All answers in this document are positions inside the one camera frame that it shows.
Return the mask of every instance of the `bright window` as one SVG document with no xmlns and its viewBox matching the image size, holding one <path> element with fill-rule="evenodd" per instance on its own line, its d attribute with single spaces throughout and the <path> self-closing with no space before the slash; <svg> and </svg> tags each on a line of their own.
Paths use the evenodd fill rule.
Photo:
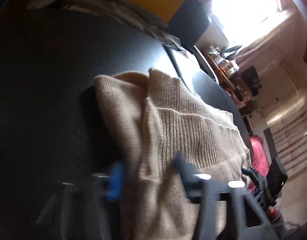
<svg viewBox="0 0 307 240">
<path fill-rule="evenodd" d="M 255 41 L 261 24 L 279 9 L 279 0 L 212 0 L 212 12 L 231 45 Z"/>
</svg>

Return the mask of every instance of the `beige sweater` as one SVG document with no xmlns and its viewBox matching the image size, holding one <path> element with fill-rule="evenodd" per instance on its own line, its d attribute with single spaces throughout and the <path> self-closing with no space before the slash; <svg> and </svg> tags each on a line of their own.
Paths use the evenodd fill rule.
<svg viewBox="0 0 307 240">
<path fill-rule="evenodd" d="M 172 168 L 173 153 L 183 150 L 199 172 L 215 180 L 241 180 L 240 168 L 251 165 L 250 155 L 232 114 L 205 104 L 182 81 L 155 69 L 149 76 L 100 75 L 94 88 L 128 165 L 121 200 L 123 239 L 191 239 L 199 206 L 185 197 Z"/>
</svg>

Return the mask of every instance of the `dark blue panel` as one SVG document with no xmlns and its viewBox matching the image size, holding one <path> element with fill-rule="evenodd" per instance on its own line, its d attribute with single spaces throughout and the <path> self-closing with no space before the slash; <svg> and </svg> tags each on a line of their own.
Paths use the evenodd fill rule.
<svg viewBox="0 0 307 240">
<path fill-rule="evenodd" d="M 168 22 L 167 32 L 192 48 L 210 24 L 210 18 L 197 0 L 185 0 Z"/>
</svg>

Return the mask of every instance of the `tiled floor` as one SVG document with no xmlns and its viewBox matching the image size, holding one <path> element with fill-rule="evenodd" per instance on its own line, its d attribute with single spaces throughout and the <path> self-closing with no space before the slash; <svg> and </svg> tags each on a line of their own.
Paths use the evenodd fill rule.
<svg viewBox="0 0 307 240">
<path fill-rule="evenodd" d="M 297 224 L 307 221 L 307 168 L 288 179 L 282 188 L 281 212 L 285 221 Z"/>
</svg>

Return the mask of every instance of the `folded garment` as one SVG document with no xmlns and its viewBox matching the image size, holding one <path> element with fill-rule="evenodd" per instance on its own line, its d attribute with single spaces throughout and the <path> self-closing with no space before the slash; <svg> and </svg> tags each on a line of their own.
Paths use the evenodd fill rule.
<svg viewBox="0 0 307 240">
<path fill-rule="evenodd" d="M 186 199 L 173 153 L 182 150 L 215 180 L 241 180 L 241 167 L 251 162 L 232 114 L 205 104 L 180 79 L 156 69 L 149 76 L 100 75 L 94 88 L 103 120 L 126 155 L 122 238 L 191 239 L 199 206 Z M 225 216 L 218 219 L 223 224 Z"/>
</svg>

